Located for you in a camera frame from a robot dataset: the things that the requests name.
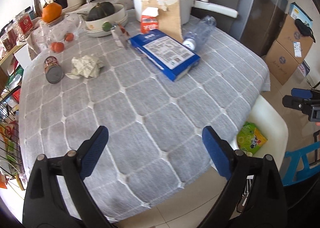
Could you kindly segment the clear plastic water bottle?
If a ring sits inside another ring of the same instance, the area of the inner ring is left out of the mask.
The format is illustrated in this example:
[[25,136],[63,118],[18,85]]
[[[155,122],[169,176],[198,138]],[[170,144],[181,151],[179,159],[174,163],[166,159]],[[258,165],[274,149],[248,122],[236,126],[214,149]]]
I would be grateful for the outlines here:
[[183,37],[182,44],[194,52],[199,52],[216,28],[216,19],[205,16]]

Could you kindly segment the stacked cardboard boxes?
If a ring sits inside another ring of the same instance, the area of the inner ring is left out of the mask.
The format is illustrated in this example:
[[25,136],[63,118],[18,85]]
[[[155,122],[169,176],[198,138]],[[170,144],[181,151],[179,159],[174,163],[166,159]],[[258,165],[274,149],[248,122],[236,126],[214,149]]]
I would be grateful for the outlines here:
[[293,19],[289,14],[285,16],[284,24],[278,37],[265,56],[265,62],[270,73],[284,85],[302,64],[315,43],[312,36],[304,36],[297,28],[300,19]]

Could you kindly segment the blue plastic stool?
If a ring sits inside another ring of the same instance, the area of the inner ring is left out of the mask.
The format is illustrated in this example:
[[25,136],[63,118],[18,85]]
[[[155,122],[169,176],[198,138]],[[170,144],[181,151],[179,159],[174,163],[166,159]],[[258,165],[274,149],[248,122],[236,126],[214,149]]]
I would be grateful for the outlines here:
[[282,177],[283,186],[291,186],[305,181],[319,173],[319,162],[316,166],[310,166],[308,154],[319,149],[319,141],[296,151],[285,152],[284,159],[289,159],[289,166],[285,175]]

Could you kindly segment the large orange on jar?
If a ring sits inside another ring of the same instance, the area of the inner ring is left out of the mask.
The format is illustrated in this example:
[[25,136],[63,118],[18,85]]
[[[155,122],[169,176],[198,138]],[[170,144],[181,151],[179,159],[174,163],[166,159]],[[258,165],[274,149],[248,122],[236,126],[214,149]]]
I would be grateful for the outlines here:
[[62,14],[62,6],[58,3],[46,3],[42,9],[42,20],[51,23]]

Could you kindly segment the white plastic trash bin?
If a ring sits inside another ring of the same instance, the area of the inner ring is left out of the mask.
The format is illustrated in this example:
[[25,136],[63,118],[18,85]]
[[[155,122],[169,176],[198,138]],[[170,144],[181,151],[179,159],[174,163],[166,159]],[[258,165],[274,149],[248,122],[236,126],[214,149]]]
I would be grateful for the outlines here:
[[236,136],[245,122],[256,125],[267,142],[253,156],[261,158],[266,154],[273,156],[277,168],[281,167],[286,151],[289,131],[286,122],[270,103],[258,95],[253,106],[243,97],[235,98],[227,107],[220,108],[220,112],[208,125],[218,135],[228,141],[233,150],[238,149]]

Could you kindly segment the small white snack packet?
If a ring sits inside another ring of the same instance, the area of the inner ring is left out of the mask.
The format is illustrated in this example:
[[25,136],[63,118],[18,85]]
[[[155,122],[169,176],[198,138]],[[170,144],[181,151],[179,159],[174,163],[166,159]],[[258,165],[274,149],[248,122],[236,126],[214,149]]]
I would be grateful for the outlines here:
[[113,25],[111,28],[111,34],[118,47],[128,47],[130,35],[121,24],[118,23]]

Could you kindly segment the dark green pumpkin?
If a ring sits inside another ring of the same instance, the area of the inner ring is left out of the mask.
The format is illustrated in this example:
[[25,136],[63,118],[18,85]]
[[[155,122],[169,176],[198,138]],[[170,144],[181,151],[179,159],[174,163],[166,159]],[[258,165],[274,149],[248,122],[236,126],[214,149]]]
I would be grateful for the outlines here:
[[100,20],[115,13],[115,7],[110,2],[97,3],[86,17],[86,21]]

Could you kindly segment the blue milk carton box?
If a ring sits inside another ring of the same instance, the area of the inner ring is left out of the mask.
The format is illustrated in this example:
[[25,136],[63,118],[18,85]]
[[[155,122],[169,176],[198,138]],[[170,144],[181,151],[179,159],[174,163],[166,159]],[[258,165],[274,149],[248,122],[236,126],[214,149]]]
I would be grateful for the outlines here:
[[200,57],[158,29],[130,38],[131,45],[175,82],[200,62]]

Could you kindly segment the grey checked tablecloth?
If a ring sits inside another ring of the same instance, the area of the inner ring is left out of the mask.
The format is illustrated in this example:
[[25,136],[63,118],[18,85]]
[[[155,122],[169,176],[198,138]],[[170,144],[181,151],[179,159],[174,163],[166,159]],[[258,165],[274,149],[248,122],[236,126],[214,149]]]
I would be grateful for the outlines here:
[[211,167],[204,127],[233,141],[257,97],[270,89],[264,61],[220,29],[200,50],[200,62],[178,81],[147,57],[120,48],[112,36],[80,32],[56,58],[64,72],[72,58],[93,55],[97,78],[64,77],[50,84],[42,51],[23,75],[19,129],[26,173],[39,154],[77,149],[99,126],[109,140],[85,184],[104,215],[121,221],[144,212],[198,179]]

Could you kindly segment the green snack bag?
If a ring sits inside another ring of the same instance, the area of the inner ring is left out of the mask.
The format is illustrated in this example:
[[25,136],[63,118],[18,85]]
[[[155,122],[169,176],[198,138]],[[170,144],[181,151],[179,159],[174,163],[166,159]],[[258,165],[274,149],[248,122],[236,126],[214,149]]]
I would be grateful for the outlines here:
[[236,136],[236,141],[247,156],[253,156],[267,142],[267,138],[254,123],[245,122]]

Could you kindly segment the white ceramic casserole bowl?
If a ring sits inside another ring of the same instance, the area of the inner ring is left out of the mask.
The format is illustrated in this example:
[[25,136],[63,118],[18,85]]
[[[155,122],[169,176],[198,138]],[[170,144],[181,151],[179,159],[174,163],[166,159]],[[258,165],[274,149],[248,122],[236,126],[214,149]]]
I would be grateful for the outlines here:
[[90,37],[100,38],[111,34],[111,28],[120,24],[125,26],[128,21],[128,14],[122,4],[114,4],[115,13],[95,21],[85,21],[85,33]]

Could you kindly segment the crumpled floral paper napkin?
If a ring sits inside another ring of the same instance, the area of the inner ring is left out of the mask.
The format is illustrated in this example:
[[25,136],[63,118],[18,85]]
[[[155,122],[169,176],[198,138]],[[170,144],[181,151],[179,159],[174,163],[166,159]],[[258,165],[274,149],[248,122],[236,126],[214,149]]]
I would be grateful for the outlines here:
[[100,69],[105,66],[99,58],[92,55],[85,55],[81,58],[74,57],[71,63],[72,70],[66,74],[70,79],[97,78],[99,77]]

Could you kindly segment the small red milk carton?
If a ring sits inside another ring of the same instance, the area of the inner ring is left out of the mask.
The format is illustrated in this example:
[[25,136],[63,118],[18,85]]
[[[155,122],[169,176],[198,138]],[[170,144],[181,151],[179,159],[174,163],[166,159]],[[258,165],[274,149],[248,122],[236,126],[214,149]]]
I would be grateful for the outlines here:
[[158,28],[157,16],[159,15],[158,8],[147,7],[142,11],[140,18],[140,32],[148,33],[150,30]]

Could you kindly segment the red drink can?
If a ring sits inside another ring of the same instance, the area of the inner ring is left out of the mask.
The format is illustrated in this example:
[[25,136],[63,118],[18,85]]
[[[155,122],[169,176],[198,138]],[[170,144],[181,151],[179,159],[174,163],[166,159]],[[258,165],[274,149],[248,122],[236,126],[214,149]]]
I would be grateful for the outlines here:
[[48,56],[44,60],[44,73],[50,84],[57,84],[64,77],[64,71],[55,56]]

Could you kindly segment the torn brown cardboard piece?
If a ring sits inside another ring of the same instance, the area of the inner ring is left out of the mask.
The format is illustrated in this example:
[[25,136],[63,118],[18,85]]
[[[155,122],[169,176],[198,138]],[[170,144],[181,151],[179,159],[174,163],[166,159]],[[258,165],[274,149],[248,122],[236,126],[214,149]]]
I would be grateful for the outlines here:
[[147,7],[158,8],[158,30],[182,43],[180,0],[142,0],[142,11]]

